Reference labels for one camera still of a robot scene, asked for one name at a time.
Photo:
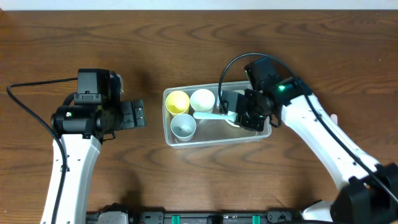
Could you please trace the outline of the mint green plastic spoon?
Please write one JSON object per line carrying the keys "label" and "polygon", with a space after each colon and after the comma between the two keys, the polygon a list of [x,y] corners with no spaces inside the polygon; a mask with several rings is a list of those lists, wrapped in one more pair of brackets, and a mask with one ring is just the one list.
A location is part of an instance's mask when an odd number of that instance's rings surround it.
{"label": "mint green plastic spoon", "polygon": [[195,119],[209,119],[209,120],[229,120],[231,122],[235,122],[237,118],[237,114],[225,115],[225,114],[213,114],[213,113],[204,113],[204,112],[194,112],[193,117]]}

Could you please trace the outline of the yellow paper cup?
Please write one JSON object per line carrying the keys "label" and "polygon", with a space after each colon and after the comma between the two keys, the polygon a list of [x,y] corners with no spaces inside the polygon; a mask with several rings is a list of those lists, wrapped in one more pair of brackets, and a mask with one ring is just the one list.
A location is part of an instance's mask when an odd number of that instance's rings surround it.
{"label": "yellow paper cup", "polygon": [[172,116],[188,114],[190,97],[184,91],[173,91],[166,97],[165,107]]}

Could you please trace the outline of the white paper cup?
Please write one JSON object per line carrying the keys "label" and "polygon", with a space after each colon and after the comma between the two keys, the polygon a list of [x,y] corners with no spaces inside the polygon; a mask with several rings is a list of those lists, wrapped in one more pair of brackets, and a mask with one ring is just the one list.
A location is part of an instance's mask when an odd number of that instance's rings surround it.
{"label": "white paper cup", "polygon": [[196,90],[190,97],[190,105],[194,111],[211,113],[215,105],[215,95],[207,89]]}

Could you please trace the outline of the grey paper cup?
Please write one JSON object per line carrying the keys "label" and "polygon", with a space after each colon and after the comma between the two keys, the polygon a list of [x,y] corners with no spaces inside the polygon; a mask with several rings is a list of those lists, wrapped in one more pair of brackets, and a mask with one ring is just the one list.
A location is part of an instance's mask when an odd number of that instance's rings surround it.
{"label": "grey paper cup", "polygon": [[189,114],[178,114],[170,123],[172,133],[183,142],[190,141],[197,130],[197,123]]}

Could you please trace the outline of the clear plastic storage container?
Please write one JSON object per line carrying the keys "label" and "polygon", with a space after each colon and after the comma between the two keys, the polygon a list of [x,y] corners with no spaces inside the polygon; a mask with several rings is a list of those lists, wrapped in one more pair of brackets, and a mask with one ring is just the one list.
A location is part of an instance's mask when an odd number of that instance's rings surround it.
{"label": "clear plastic storage container", "polygon": [[[248,88],[251,89],[249,81],[224,82],[221,87],[222,90],[228,91],[245,90]],[[191,96],[193,92],[199,89],[208,89],[213,92],[216,98],[218,98],[218,83],[180,86],[167,88],[164,90],[162,116],[165,142],[169,146],[175,149],[182,149],[189,147],[208,147],[223,144],[237,144],[243,142],[260,141],[264,138],[268,138],[271,135],[272,128],[269,124],[269,118],[266,119],[264,130],[262,132],[248,131],[243,128],[234,127],[223,120],[196,120],[197,129],[193,135],[193,138],[187,142],[179,140],[172,133],[170,128],[170,123],[173,116],[167,111],[165,100],[173,91],[184,91],[188,96]]]}

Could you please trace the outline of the white plastic fork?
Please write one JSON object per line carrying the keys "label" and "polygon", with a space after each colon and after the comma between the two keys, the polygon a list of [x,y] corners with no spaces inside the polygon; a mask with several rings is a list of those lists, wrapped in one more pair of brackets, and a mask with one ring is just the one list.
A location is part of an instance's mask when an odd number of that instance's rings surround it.
{"label": "white plastic fork", "polygon": [[338,124],[338,116],[336,114],[331,114],[330,118],[335,124]]}

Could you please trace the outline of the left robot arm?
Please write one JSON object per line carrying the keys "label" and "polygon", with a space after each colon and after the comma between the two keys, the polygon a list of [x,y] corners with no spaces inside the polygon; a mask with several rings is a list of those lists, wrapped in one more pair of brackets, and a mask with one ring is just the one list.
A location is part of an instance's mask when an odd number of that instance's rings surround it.
{"label": "left robot arm", "polygon": [[114,71],[81,68],[77,81],[51,117],[53,167],[41,223],[85,223],[104,136],[146,125],[143,101],[121,101],[123,80]]}

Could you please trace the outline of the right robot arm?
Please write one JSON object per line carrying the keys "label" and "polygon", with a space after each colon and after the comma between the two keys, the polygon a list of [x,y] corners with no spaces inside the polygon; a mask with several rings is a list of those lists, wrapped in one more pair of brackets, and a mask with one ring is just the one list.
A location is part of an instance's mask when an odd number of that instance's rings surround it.
{"label": "right robot arm", "polygon": [[363,151],[325,112],[313,91],[280,59],[262,53],[244,68],[251,84],[242,94],[218,89],[220,114],[262,131],[266,121],[292,129],[333,179],[338,196],[299,212],[300,223],[392,223],[397,221],[397,165],[382,165]]}

